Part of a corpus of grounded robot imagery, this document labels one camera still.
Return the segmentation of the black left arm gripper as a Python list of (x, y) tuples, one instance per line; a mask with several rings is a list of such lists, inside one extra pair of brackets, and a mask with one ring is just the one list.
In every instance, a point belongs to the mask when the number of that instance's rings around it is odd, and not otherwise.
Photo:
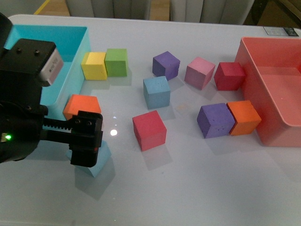
[[(103, 137), (101, 113), (78, 111), (66, 121), (44, 119), (48, 109), (40, 105), (41, 92), (33, 74), (0, 72), (0, 162), (26, 158), (41, 133), (41, 140), (69, 145), (72, 165), (95, 166)], [(50, 129), (42, 130), (42, 123)]]

